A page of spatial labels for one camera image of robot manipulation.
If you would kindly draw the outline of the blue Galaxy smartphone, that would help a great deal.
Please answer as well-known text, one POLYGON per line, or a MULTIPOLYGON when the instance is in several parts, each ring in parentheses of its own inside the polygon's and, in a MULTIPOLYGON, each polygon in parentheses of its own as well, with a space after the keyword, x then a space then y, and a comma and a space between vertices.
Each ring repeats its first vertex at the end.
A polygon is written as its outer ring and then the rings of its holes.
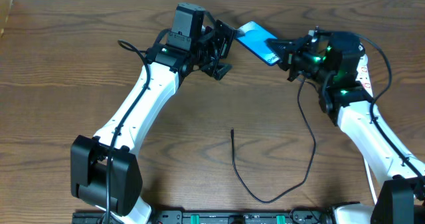
POLYGON ((267 45, 268 39, 277 37, 254 21, 237 29, 236 40, 268 66, 274 66, 280 59, 267 45))

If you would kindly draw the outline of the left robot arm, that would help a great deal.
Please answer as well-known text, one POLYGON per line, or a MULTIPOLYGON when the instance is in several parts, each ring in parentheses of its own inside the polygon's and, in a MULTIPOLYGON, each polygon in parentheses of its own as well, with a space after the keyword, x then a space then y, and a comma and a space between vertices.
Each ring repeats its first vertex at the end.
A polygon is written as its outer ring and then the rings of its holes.
POLYGON ((203 7, 180 3, 173 24, 153 45, 140 50, 125 40, 121 48, 140 59, 140 76, 118 111, 92 137, 78 136, 70 149, 70 184, 74 197, 101 214, 74 215, 74 223, 147 223, 152 209, 141 198, 137 157, 158 113, 192 72, 220 80, 237 34, 203 7))

